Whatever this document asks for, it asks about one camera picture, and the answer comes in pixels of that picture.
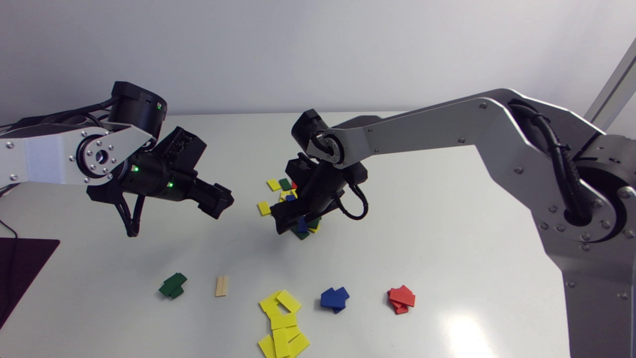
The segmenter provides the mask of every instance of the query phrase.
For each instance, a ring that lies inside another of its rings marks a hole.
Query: pile of yellow blocks
[[[272,334],[258,341],[266,358],[295,358],[309,346],[296,322],[296,312],[302,305],[287,290],[276,291],[259,304],[272,326]],[[283,313],[279,305],[289,313]]]

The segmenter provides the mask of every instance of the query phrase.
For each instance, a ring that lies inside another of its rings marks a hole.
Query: black cable
[[[9,229],[14,237],[14,243],[13,243],[13,248],[11,249],[11,256],[9,257],[9,269],[7,270],[7,277],[6,277],[6,287],[5,287],[5,297],[6,300],[4,302],[4,306],[2,308],[2,311],[0,311],[0,317],[4,316],[4,313],[6,311],[6,308],[9,306],[9,301],[11,300],[11,275],[13,274],[13,261],[15,258],[15,252],[17,251],[17,247],[18,247],[18,233],[13,230],[9,225],[5,224],[4,221],[0,220],[0,224],[2,224],[4,227],[6,227],[7,229]]]
[[[566,213],[573,215],[573,224],[585,225],[591,220],[591,210],[585,203],[583,188],[581,186],[579,172],[568,153],[567,145],[558,139],[550,126],[550,120],[523,104],[510,104],[510,108],[530,119],[530,123],[537,127],[548,145],[548,152],[552,159],[556,183],[561,192]]]
[[[347,209],[345,209],[344,205],[342,205],[342,201],[340,201],[340,197],[338,197],[338,194],[335,194],[333,196],[333,199],[336,202],[336,205],[338,205],[338,207],[340,208],[340,211],[342,211],[342,213],[345,214],[348,218],[353,220],[362,220],[369,212],[369,202],[366,200],[366,196],[364,196],[364,193],[362,192],[360,187],[357,186],[357,184],[349,185],[349,188],[351,188],[351,191],[362,201],[362,214],[360,214],[359,216],[355,216],[349,213]]]
[[[85,113],[84,117],[90,119],[90,121],[93,122],[97,127],[104,128],[104,125],[102,124],[102,122],[99,122],[99,119],[97,117],[95,117],[94,115],[92,115],[90,113]]]
[[[20,183],[17,184],[9,184],[5,187],[3,187],[2,189],[0,189],[0,197],[4,196],[9,190],[17,187],[18,185],[20,185]]]
[[[126,235],[130,238],[135,238],[139,235],[139,224],[141,223],[141,210],[144,208],[144,202],[146,197],[143,195],[137,196],[135,202],[135,208],[133,210],[132,218],[130,217],[130,209],[126,203],[126,199],[122,199],[122,202],[115,204],[117,212],[120,214],[121,221],[126,228]]]
[[[53,121],[54,122],[63,122],[73,116],[76,115],[84,115],[86,113],[91,113],[91,112],[95,112],[95,111],[99,111],[99,110],[105,110],[107,107],[112,106],[113,104],[115,104],[115,102],[117,102],[117,97],[111,97],[110,99],[108,99],[107,101],[101,102],[101,103],[97,103],[97,104],[93,104],[90,106],[86,106],[86,107],[81,107],[81,108],[76,108],[74,110],[70,110],[70,111],[63,111],[63,112],[58,112],[58,113],[54,113],[52,115],[48,115],[46,117],[49,116],[53,116],[53,115],[57,115],[58,117],[55,118]]]

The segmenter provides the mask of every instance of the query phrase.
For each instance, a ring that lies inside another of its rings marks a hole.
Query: blue block
[[[348,299],[349,298],[349,293],[347,292],[347,290],[345,290],[344,287],[340,287],[339,289],[336,290],[336,294],[338,294],[340,297],[344,298],[344,299]]]
[[[341,295],[336,294],[333,288],[330,288],[321,294],[320,305],[322,307],[343,309],[345,308],[345,300]]]
[[[307,229],[307,223],[305,222],[305,217],[299,218],[298,219],[298,232],[299,233],[306,233],[308,231]]]

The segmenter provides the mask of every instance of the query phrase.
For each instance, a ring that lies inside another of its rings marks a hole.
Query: yellow block
[[[291,190],[287,190],[287,191],[283,190],[282,192],[280,192],[280,199],[285,200],[287,199],[288,195],[291,195]]]
[[[309,347],[309,340],[302,333],[289,342],[289,351],[292,357],[296,357],[307,347]]]
[[[285,330],[287,330],[287,339],[290,341],[293,340],[297,335],[301,333],[300,328],[298,328],[298,326],[287,327],[285,328]]]
[[[274,336],[274,350],[276,351],[276,358],[283,358],[289,356],[289,340],[287,340],[287,332],[284,328],[274,329],[272,331]]]
[[[301,307],[302,304],[298,302],[297,299],[294,298],[287,290],[283,290],[276,299],[291,313],[296,313]]]
[[[278,329],[278,328],[296,326],[298,324],[296,321],[295,313],[288,313],[286,315],[274,316],[270,318],[270,320],[272,321],[272,330]]]
[[[315,229],[312,229],[311,227],[308,227],[307,230],[309,230],[312,233],[316,233],[316,231],[320,230],[320,224],[318,224],[318,226],[316,226]]]
[[[270,205],[266,201],[262,201],[262,202],[258,203],[258,210],[261,211],[261,216],[262,217],[272,213],[272,211],[270,210]]]
[[[272,336],[269,334],[265,336],[262,340],[258,341],[258,346],[261,347],[261,351],[263,351],[265,358],[276,358],[276,353],[274,352],[274,340]]]
[[[279,294],[280,291],[276,291],[258,303],[261,305],[261,309],[263,310],[263,312],[265,312],[267,317],[269,317],[270,319],[272,319],[272,317],[274,316],[282,315],[280,308],[278,308],[279,302],[276,300],[276,297]]]
[[[267,185],[269,185],[270,189],[275,192],[276,190],[280,190],[280,184],[276,179],[269,179],[267,181]]]

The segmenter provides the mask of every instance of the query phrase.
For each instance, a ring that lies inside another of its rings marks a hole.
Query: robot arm
[[[0,135],[0,186],[21,182],[87,186],[91,200],[116,206],[128,236],[137,236],[146,196],[192,199],[219,218],[231,191],[197,178],[206,144],[177,127],[155,146],[166,102],[128,82],[115,82],[108,101],[42,117],[23,118]],[[112,106],[107,122],[90,113]],[[123,193],[137,194],[131,214]]]
[[[531,210],[563,273],[571,356],[635,356],[636,141],[605,135],[572,112],[512,90],[334,127],[310,110],[292,135],[308,157],[287,165],[298,199],[272,207],[279,233],[300,216],[344,211],[346,184],[365,207],[354,218],[364,217],[368,204],[357,185],[366,179],[360,161],[367,157],[475,145],[490,176]]]

